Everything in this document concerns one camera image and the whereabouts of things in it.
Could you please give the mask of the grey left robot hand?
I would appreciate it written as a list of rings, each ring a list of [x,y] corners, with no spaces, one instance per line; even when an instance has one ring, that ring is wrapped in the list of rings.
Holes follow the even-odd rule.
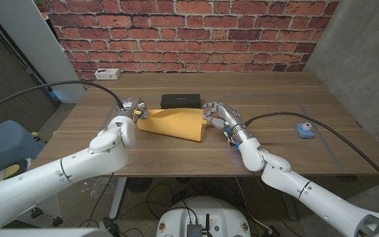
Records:
[[[122,108],[116,108],[118,116],[125,116],[137,120],[145,120],[149,116],[147,106],[140,97],[130,97],[122,101]]]

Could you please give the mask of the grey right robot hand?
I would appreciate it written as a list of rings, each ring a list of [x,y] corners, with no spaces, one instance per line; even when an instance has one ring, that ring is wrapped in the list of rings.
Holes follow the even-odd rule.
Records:
[[[215,128],[223,130],[231,144],[240,145],[253,137],[243,124],[241,115],[232,107],[213,101],[203,104],[203,108],[210,109],[203,118]]]

